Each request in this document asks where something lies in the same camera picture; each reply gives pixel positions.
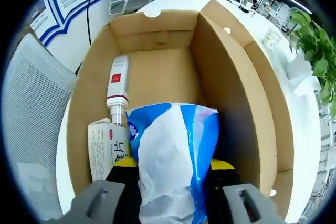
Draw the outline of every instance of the office desk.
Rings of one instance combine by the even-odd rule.
[[[161,10],[197,10],[200,11],[210,0],[154,0],[140,9],[149,17],[155,17]],[[251,17],[250,14],[243,13],[237,5],[227,0],[217,0],[246,27],[254,40],[264,51],[271,63],[274,72],[280,82],[284,92],[286,103],[291,118],[294,137],[294,172],[293,188],[290,205],[286,221],[296,222],[303,212],[317,175],[320,160],[320,119],[319,110],[313,90],[302,97],[297,97],[293,93],[287,74],[286,66],[295,57],[289,50],[289,43],[278,28],[270,21],[259,14]],[[281,42],[274,46],[273,50],[267,49],[262,43],[262,39],[269,28],[278,31]],[[68,118],[68,107],[64,114],[62,126],[59,133],[56,158],[56,177],[59,200],[63,212],[70,206],[70,198],[74,196],[70,182],[69,169],[67,166],[66,152],[66,123]]]

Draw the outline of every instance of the black cable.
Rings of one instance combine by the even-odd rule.
[[[88,36],[89,36],[89,44],[91,46],[91,32],[90,32],[90,22],[89,22],[89,7],[90,7],[90,2],[91,0],[89,0],[88,2],[88,7],[86,8],[86,22],[87,22],[87,25],[88,25]],[[75,72],[75,75],[78,74],[78,71],[80,69],[80,66],[82,66],[82,63],[79,65],[79,67],[77,68],[76,72]]]

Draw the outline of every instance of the white bottle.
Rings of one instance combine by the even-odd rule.
[[[111,121],[116,125],[122,125],[125,108],[128,106],[128,65],[128,56],[120,55],[114,59],[111,68],[106,105],[110,109]]]

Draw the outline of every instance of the open cardboard box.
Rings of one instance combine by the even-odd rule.
[[[276,205],[287,204],[286,212],[292,177],[275,183],[278,172],[282,177],[292,169],[292,157],[284,158],[292,151],[287,150],[292,138],[284,95],[251,35],[215,0],[201,12],[167,10],[155,18],[136,13],[103,27],[81,66],[69,109],[68,162],[75,194],[91,183],[87,128],[109,116],[109,74],[121,54],[130,60],[129,109],[162,102],[216,108],[223,117],[222,142],[230,146],[223,150],[228,161],[243,182],[265,196],[275,184],[278,194],[286,194]]]

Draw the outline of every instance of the blue label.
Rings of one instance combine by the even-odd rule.
[[[128,122],[127,124],[128,124],[129,133],[130,133],[130,140],[136,139],[136,137],[139,134],[137,127],[131,122]]]

